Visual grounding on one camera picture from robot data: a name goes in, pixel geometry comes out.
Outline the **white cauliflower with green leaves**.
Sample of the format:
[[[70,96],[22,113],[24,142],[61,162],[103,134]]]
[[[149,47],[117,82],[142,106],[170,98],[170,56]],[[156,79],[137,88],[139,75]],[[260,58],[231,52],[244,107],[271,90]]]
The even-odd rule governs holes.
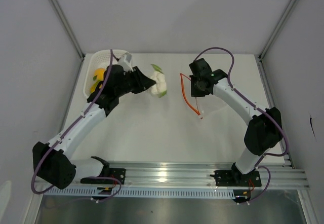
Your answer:
[[[166,82],[165,74],[163,73],[162,69],[158,65],[151,64],[151,66],[154,72],[150,76],[150,78],[155,81],[155,85],[150,87],[148,89],[148,92],[153,97],[162,98],[167,94],[167,82]]]

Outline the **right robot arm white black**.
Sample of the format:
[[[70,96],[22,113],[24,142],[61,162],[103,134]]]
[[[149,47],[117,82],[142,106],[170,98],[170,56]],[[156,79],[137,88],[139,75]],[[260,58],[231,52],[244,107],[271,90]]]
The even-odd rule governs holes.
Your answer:
[[[263,156],[282,140],[281,114],[276,107],[258,107],[240,93],[230,81],[230,74],[221,69],[212,71],[202,58],[190,65],[192,75],[191,96],[214,95],[230,106],[246,123],[245,149],[233,164],[231,179],[236,185],[243,185],[262,161]]]

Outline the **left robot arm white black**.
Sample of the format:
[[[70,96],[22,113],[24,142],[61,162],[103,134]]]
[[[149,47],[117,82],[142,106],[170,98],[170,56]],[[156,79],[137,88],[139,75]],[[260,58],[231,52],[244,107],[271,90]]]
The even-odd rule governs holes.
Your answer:
[[[74,180],[114,183],[106,160],[91,157],[72,163],[70,158],[92,129],[119,104],[120,97],[144,92],[155,84],[138,67],[125,71],[121,65],[108,66],[104,80],[97,84],[76,120],[47,143],[37,142],[33,147],[32,180],[40,177],[59,189],[68,187]]]

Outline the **clear zip bag orange zipper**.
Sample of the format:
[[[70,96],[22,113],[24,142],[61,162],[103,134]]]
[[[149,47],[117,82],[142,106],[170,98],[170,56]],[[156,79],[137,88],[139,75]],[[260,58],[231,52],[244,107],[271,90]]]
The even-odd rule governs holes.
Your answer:
[[[191,78],[180,73],[181,93],[186,106],[191,109],[200,119],[207,118],[213,113],[221,111],[227,107],[227,104],[214,95],[205,97],[191,96]]]

